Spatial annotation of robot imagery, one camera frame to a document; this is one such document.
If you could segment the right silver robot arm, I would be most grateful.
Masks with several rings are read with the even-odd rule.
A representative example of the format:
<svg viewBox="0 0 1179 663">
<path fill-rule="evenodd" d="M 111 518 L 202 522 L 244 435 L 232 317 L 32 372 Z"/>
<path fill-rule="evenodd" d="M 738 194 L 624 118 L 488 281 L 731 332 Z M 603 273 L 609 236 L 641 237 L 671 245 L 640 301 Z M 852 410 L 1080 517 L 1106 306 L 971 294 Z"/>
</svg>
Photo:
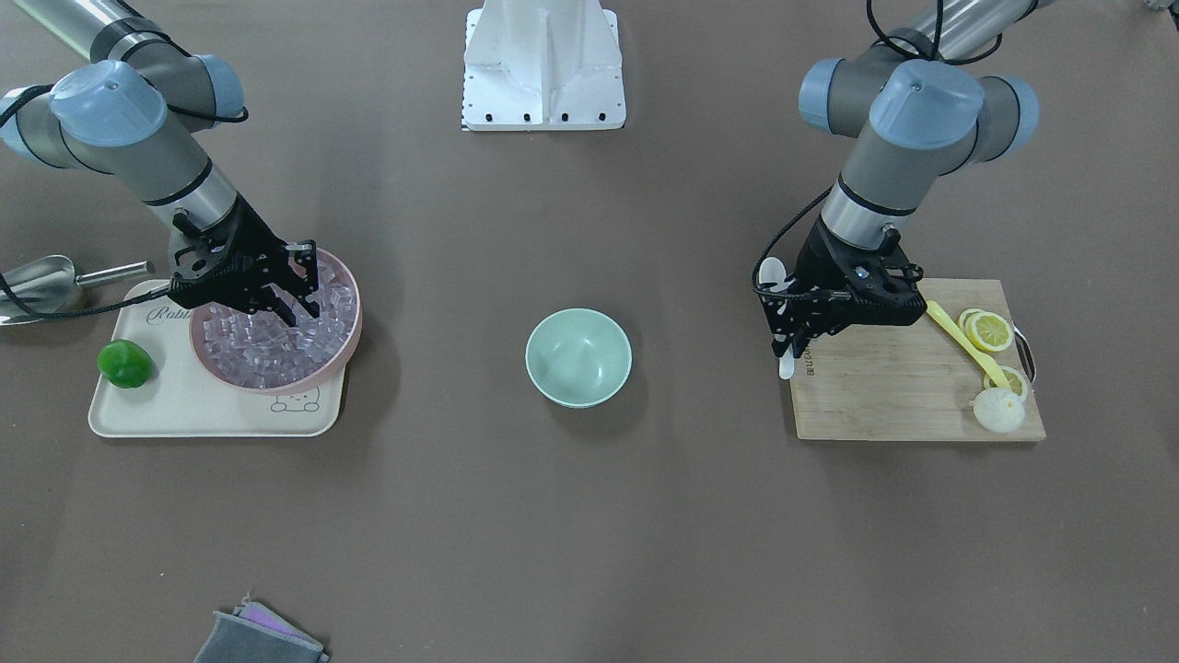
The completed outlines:
<svg viewBox="0 0 1179 663">
<path fill-rule="evenodd" d="M 171 231 L 165 297 L 298 322 L 317 319 L 312 239 L 281 239 L 195 134 L 245 122 L 239 76 L 219 55 L 182 50 L 123 1 L 21 1 L 87 64 L 4 94 L 4 143 L 54 169 L 88 169 L 125 185 Z"/>
</svg>

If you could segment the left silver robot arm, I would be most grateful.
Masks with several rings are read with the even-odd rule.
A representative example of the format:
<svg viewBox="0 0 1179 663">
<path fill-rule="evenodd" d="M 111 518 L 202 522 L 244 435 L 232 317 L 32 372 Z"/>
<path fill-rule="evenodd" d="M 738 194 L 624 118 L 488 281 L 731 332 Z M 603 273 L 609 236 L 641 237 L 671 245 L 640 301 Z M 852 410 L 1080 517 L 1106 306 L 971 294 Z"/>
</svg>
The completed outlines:
<svg viewBox="0 0 1179 663">
<path fill-rule="evenodd" d="M 817 218 L 791 264 L 762 252 L 751 273 L 779 376 L 808 344 L 850 326 L 911 326 L 926 315 L 923 269 L 902 232 L 940 176 L 1010 155 L 1034 134 L 1038 96 L 1015 76 L 967 71 L 1043 1 L 936 1 L 897 29 L 881 29 L 858 58 L 814 64 L 801 118 L 851 137 L 847 163 L 809 204 Z"/>
</svg>

